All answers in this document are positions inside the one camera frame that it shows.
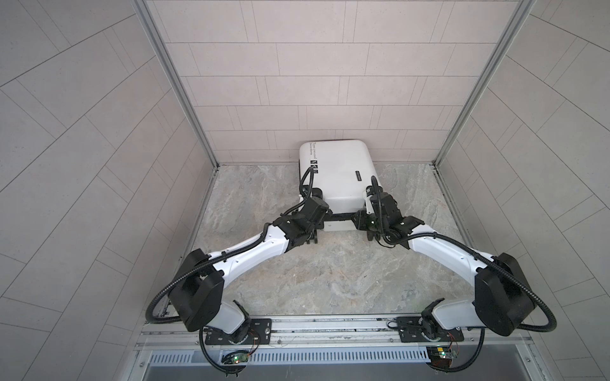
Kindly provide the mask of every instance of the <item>black mounting plate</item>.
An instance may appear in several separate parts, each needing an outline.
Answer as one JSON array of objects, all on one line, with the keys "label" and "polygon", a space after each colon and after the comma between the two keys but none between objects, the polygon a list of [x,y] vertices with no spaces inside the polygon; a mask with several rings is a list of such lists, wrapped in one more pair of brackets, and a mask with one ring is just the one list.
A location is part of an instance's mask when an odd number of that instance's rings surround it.
[{"label": "black mounting plate", "polygon": [[[401,343],[434,343],[434,341],[430,341],[422,335],[421,329],[406,325],[410,324],[412,326],[418,326],[419,319],[419,316],[399,316],[396,318],[396,323],[399,326],[404,326],[403,329],[398,330]],[[440,341],[451,341],[451,336],[449,336],[449,334],[452,334],[454,338],[453,341],[464,341],[464,335],[462,334],[461,330],[444,330],[439,328],[439,336],[441,337]]]},{"label": "black mounting plate", "polygon": [[[271,342],[271,319],[252,319],[250,329],[259,334],[259,344],[269,344]],[[229,341],[229,335],[218,330],[211,330],[206,335],[206,345],[252,345],[253,342],[254,337],[250,334],[239,344],[233,344]]]}]

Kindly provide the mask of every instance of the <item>beige wall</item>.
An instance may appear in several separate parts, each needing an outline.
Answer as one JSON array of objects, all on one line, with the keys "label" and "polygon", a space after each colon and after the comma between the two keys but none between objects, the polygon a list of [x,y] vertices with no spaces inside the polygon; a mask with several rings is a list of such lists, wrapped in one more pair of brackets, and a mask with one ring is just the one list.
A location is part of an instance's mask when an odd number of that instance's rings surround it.
[{"label": "beige wall", "polygon": [[0,2],[0,379],[111,380],[211,170],[129,0]]},{"label": "beige wall", "polygon": [[221,163],[296,162],[361,139],[436,157],[516,1],[191,1],[148,6]]},{"label": "beige wall", "polygon": [[554,311],[555,381],[610,377],[609,23],[607,0],[539,0],[440,166],[476,248]]}]

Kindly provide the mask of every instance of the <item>gray wall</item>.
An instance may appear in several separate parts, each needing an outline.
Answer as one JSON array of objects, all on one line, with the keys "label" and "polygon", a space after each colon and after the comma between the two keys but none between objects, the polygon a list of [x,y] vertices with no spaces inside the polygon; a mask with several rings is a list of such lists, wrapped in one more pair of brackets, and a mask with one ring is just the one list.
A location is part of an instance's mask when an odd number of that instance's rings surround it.
[{"label": "gray wall", "polygon": [[476,248],[555,312],[555,381],[610,377],[609,23],[607,0],[539,0],[440,165]]},{"label": "gray wall", "polygon": [[147,4],[221,163],[335,139],[430,162],[517,1]]},{"label": "gray wall", "polygon": [[110,380],[212,166],[129,0],[0,4],[2,380]]}]

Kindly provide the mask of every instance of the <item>metal corner post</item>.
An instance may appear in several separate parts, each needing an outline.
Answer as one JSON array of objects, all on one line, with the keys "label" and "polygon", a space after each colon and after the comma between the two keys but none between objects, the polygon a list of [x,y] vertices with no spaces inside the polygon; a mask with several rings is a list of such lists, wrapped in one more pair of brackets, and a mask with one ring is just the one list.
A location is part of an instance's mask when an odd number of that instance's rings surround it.
[{"label": "metal corner post", "polygon": [[462,110],[458,114],[457,119],[453,124],[453,127],[449,131],[447,139],[443,143],[443,146],[440,148],[439,154],[433,161],[434,165],[437,168],[440,166],[443,160],[445,160],[445,157],[449,152],[449,148],[451,148],[451,145],[453,144],[455,139],[457,139],[459,132],[462,130],[464,124],[466,123],[466,120],[468,120],[468,117],[470,116],[472,110],[474,110],[476,103],[479,101],[479,98],[483,94],[483,91],[487,87],[487,84],[489,83],[496,69],[500,65],[502,58],[504,58],[506,52],[508,52],[508,49],[511,47],[515,36],[521,29],[521,26],[529,15],[529,10],[532,8],[535,2],[536,0],[520,0],[517,4],[514,12],[512,13],[511,18],[509,19],[508,23],[506,24],[506,27],[504,28],[504,31],[500,35],[500,39],[498,40],[498,43],[493,49],[489,60],[487,60],[487,63],[485,64],[481,75],[476,81],[475,86],[470,91],[470,94],[468,95],[468,98],[466,99]]},{"label": "metal corner post", "polygon": [[184,90],[184,87],[182,86],[182,82],[180,81],[180,76],[178,75],[178,72],[176,71],[173,62],[171,61],[170,55],[167,52],[167,49],[165,48],[163,40],[161,39],[161,34],[159,34],[157,26],[153,21],[153,17],[151,16],[148,6],[146,5],[146,0],[132,0],[132,2],[134,5],[134,10],[138,15],[138,18],[142,22],[144,31],[148,35],[152,48],[157,54],[159,62],[161,63],[163,70],[165,71],[168,76],[168,79],[170,80],[171,86],[176,92],[176,96],[178,97],[180,106],[182,106],[182,109],[184,110],[188,121],[193,127],[197,138],[199,139],[201,144],[203,144],[203,147],[206,151],[208,158],[210,158],[212,165],[214,166],[214,168],[217,169],[219,166],[218,160],[216,159],[216,156],[214,156],[214,152],[210,147],[206,136],[203,133],[203,128],[201,127],[201,123],[199,123],[199,119],[195,114],[195,110],[193,109],[193,106],[188,100],[187,93]]}]

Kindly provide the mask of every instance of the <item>gray stone surface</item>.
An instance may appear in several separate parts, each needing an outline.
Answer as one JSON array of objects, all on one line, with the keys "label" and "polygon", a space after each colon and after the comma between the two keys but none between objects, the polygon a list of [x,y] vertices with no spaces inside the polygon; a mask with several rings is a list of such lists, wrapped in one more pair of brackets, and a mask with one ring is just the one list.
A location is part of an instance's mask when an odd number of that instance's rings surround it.
[{"label": "gray stone surface", "polygon": [[[379,183],[404,216],[423,219],[460,239],[427,164],[376,165]],[[194,247],[216,251],[239,243],[298,202],[296,165],[222,166]],[[319,232],[303,245],[263,262],[224,291],[252,315],[421,312],[439,298],[471,295],[471,286],[425,255],[386,249],[364,232]]]}]

